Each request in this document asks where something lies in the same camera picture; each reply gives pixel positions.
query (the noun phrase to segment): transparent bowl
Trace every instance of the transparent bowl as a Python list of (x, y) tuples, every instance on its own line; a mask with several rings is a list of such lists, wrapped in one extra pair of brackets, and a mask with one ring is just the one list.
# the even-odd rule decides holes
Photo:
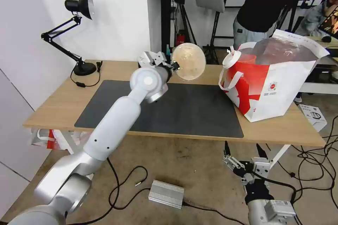
[(183, 43), (176, 47), (172, 60), (179, 64), (180, 69), (175, 73), (183, 80), (194, 80), (205, 70), (205, 55), (199, 46), (192, 43)]

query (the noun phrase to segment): black desk lamp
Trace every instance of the black desk lamp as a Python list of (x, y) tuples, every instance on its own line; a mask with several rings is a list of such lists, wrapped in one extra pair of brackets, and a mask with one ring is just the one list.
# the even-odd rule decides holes
[[(70, 20), (66, 21), (65, 23), (57, 26), (56, 28), (41, 34), (41, 38), (51, 44), (52, 46), (59, 49), (61, 52), (68, 55), (70, 58), (77, 62), (76, 66), (74, 67), (74, 74), (77, 76), (86, 76), (94, 73), (96, 71), (96, 66), (93, 63), (86, 63), (82, 60), (81, 57), (76, 56), (75, 54), (67, 51), (59, 44), (55, 43), (53, 39), (58, 37), (59, 35), (65, 33), (66, 31), (74, 28), (81, 24), (81, 16), (79, 16), (79, 12), (82, 13), (86, 18), (93, 19), (94, 15), (94, 4), (93, 0), (66, 0), (64, 5), (67, 10), (71, 11), (74, 15)], [(57, 29), (61, 28), (62, 26), (74, 21), (76, 24), (72, 25), (71, 27), (57, 31)]]

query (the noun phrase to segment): lamp base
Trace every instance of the lamp base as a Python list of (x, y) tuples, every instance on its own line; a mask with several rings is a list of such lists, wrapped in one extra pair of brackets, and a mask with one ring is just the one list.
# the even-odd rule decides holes
[(96, 66), (93, 63), (78, 62), (74, 68), (74, 74), (77, 76), (87, 76), (96, 71)]

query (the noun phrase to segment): table top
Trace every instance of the table top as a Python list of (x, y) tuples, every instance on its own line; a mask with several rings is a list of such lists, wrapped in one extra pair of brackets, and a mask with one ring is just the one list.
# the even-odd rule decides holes
[[(138, 68), (137, 62), (104, 61), (101, 68), (101, 81), (94, 87), (77, 87), (68, 78), (24, 123), (28, 128), (88, 131), (93, 129), (74, 127), (75, 122), (95, 94), (103, 80), (129, 81), (131, 74)], [(196, 80), (184, 81), (173, 75), (170, 83), (189, 83), (218, 85), (221, 65), (207, 65), (204, 73)], [(85, 77), (73, 75), (75, 81), (94, 84), (98, 73)], [(292, 103), (282, 117), (250, 123), (236, 108), (236, 114), (244, 137), (228, 138), (215, 136), (179, 135), (167, 133), (145, 133), (129, 131), (131, 135), (178, 137), (216, 141), (236, 141), (267, 144), (294, 144), (323, 147), (325, 141), (320, 137), (298, 107)]]

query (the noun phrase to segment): gray pants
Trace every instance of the gray pants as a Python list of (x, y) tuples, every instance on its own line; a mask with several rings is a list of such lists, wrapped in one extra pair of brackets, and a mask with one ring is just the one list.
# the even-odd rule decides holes
[(233, 47), (235, 50), (245, 42), (258, 42), (268, 37), (267, 33), (252, 32), (242, 27), (237, 18), (233, 22)]

